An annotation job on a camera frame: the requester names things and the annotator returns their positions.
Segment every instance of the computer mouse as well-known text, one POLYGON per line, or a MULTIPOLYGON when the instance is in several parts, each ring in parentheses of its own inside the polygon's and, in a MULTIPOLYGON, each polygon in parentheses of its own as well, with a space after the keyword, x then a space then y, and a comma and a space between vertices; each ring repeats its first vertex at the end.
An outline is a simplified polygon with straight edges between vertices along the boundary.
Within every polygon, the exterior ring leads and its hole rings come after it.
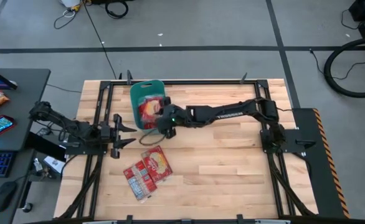
POLYGON ((12 200, 16 191, 17 184, 15 182, 5 182, 0 187, 0 212, 4 211, 9 202, 12 200))

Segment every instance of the wooden table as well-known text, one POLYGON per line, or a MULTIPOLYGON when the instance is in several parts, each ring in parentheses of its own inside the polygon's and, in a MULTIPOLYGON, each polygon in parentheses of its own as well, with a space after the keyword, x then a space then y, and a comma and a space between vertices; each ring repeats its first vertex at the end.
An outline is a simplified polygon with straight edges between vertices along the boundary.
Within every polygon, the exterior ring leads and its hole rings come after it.
MULTIPOLYGON (((86 81, 77 119, 92 123, 100 81, 86 81)), ((290 101, 283 79, 269 79, 272 100, 282 109, 290 101)), ((220 106, 255 98, 254 88, 247 85, 168 85, 166 94, 181 107, 186 105, 220 106)), ((123 117, 127 127, 136 128, 130 105, 130 87, 118 86, 113 91, 111 114, 123 117)), ((280 111, 280 122, 294 128, 291 111, 280 111)), ((138 141, 121 151, 120 159, 107 154, 103 160, 98 191, 96 220, 165 219, 233 219, 277 218, 267 156, 262 151, 258 121, 248 116, 216 121, 199 129, 176 129, 177 136, 160 143, 173 169, 173 176, 158 185, 158 190, 145 203, 139 203, 127 184, 123 169, 141 159, 148 149, 138 141)), ((123 138, 139 138, 143 133, 123 133, 123 138)), ((147 141, 154 141, 153 136, 147 141)), ((64 170, 55 217, 72 203, 82 184, 86 156, 77 156, 64 170)), ((317 212, 313 191, 303 160, 285 154, 290 185, 305 205, 317 212)), ((285 214, 287 201, 281 190, 285 214)), ((88 214, 90 193, 85 214, 88 214)))

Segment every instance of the black desk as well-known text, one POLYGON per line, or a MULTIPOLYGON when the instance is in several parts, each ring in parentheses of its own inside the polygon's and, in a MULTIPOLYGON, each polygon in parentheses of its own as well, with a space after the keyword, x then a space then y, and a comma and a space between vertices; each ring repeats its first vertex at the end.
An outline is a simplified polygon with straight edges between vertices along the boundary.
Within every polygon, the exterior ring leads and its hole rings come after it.
MULTIPOLYGON (((28 119, 29 110, 39 101, 47 84, 48 69, 0 69, 0 74, 14 80, 17 90, 5 90, 10 101, 0 106, 0 115, 8 115, 16 120, 16 127, 0 136, 0 151, 19 151, 12 165, 8 178, 0 178, 0 186, 4 182, 13 181, 24 176, 31 168, 35 150, 25 149, 25 142, 30 135, 32 121, 28 119)), ((18 187, 8 208, 0 213, 0 223, 12 223, 16 209, 27 185, 27 177, 17 181, 18 187)))

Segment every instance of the gray concrete floor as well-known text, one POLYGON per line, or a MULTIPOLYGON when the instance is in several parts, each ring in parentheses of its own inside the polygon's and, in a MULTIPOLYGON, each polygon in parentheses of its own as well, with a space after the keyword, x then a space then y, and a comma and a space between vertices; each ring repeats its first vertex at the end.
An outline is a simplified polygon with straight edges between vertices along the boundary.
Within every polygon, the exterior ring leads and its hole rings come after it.
MULTIPOLYGON (((360 38, 357 30, 340 24, 341 11, 352 3, 272 0, 283 44, 337 46, 360 38)), ((277 46, 266 0, 135 0, 128 4, 129 14, 120 20, 109 18, 99 6, 88 8, 106 47, 277 46)), ((0 15, 0 49, 101 47, 85 10, 67 27, 55 30, 54 19, 64 10, 56 0, 8 0, 0 15)), ((345 16, 347 24, 356 25, 349 14, 345 16)), ((330 53, 316 52, 321 67, 330 53)), ((134 78, 240 78, 245 72, 248 78, 286 78, 277 49, 110 52, 109 58, 116 74, 130 69, 134 78)), ((310 53, 287 52, 287 58, 301 107, 321 112, 350 214, 365 219, 365 99, 333 92, 310 53)), ((365 52, 345 52, 333 64, 333 72, 342 77, 353 63, 364 61, 365 52)), ((49 83, 70 90, 81 90, 84 80, 113 78, 101 52, 0 54, 0 67, 49 68, 49 83)), ((341 83, 365 91, 365 65, 357 66, 341 83)), ((79 94, 50 86, 43 96, 69 118, 75 117, 79 99, 79 94)), ((51 218, 59 189, 51 184, 33 185, 28 200, 36 202, 35 207, 28 214, 18 211, 14 223, 51 218)))

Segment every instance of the orange and black hazard tape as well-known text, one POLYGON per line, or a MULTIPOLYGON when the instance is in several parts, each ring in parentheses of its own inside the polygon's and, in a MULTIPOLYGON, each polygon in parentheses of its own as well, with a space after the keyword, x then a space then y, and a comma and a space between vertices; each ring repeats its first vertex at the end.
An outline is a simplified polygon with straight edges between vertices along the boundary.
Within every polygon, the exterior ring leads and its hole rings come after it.
POLYGON ((328 142, 327 142, 326 136, 325 136, 324 127, 322 126, 320 112, 317 109, 313 109, 313 111, 315 113, 315 117, 317 118, 318 129, 320 130, 322 141, 324 142, 325 153, 326 153, 326 156, 327 156, 328 161, 329 161, 329 167, 331 168, 331 173, 332 173, 332 176, 333 176, 334 184, 336 186, 336 190, 338 190, 338 196, 339 196, 342 208, 343 208, 343 214, 347 218, 350 218, 349 210, 348 210, 347 205, 346 205, 346 200, 344 199, 343 191, 342 191, 342 188, 340 186, 338 174, 336 173, 336 169, 334 167, 334 162, 333 162, 333 159, 332 159, 331 150, 329 149, 329 145, 328 145, 328 142))

